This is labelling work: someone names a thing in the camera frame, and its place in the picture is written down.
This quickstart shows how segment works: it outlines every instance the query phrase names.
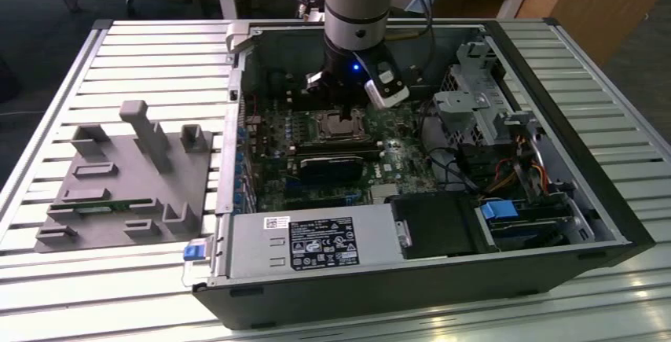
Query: white sticker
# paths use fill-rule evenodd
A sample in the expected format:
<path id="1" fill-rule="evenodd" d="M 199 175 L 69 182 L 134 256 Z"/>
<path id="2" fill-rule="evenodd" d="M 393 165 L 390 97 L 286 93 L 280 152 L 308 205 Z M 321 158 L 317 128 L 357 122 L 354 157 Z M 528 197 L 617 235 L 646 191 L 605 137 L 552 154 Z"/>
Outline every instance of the white sticker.
<path id="1" fill-rule="evenodd" d="M 262 218 L 264 230 L 278 230 L 289 227 L 290 217 L 277 216 L 274 218 Z"/>

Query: slotted metal table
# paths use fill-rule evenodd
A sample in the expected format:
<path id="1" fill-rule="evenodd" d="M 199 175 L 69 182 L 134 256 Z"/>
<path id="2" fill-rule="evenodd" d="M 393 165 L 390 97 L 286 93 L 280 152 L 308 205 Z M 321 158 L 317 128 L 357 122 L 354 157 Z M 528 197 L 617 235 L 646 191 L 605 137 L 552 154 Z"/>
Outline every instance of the slotted metal table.
<path id="1" fill-rule="evenodd" d="M 264 331 L 230 331 L 182 279 L 185 243 L 35 254 L 37 227 L 74 149 L 75 125 L 129 134 L 121 101 L 143 99 L 165 132 L 220 131 L 226 21 L 115 21 L 85 40 L 0 193 L 0 340 L 660 340 L 671 337 L 671 148 L 558 26 L 501 21 L 657 246 L 548 293 Z M 522 108 L 528 104 L 512 89 Z M 213 231 L 220 134 L 202 234 Z"/>

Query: warning label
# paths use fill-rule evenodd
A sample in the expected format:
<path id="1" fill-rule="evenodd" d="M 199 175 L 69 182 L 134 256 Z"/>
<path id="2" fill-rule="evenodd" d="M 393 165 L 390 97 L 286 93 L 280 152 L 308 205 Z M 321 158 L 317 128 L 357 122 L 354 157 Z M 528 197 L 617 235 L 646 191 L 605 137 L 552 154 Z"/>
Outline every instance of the warning label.
<path id="1" fill-rule="evenodd" d="M 293 270 L 357 265 L 352 218 L 289 222 L 289 248 Z"/>

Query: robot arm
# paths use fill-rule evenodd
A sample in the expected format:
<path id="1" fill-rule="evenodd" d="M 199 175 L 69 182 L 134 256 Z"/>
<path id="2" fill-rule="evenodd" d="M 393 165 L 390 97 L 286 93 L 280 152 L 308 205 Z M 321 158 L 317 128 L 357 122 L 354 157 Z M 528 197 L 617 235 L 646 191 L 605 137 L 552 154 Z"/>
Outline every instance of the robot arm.
<path id="1" fill-rule="evenodd" d="M 376 108 L 392 107 L 409 95 L 384 45 L 390 6 L 412 11 L 422 8 L 420 0 L 324 0 L 325 63 L 308 87 L 317 86 L 332 103 L 341 105 L 344 118 L 361 90 Z"/>

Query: blue latch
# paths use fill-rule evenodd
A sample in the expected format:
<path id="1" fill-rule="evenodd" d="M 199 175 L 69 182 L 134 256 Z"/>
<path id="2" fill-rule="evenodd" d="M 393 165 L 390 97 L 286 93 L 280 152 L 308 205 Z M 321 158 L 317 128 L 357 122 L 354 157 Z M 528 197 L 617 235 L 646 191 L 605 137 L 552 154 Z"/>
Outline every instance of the blue latch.
<path id="1" fill-rule="evenodd" d="M 205 259 L 205 241 L 190 241 L 183 248 L 183 261 L 198 261 Z"/>
<path id="2" fill-rule="evenodd" d="M 490 200 L 480 206 L 480 210 L 484 219 L 516 218 L 518 216 L 510 200 Z"/>

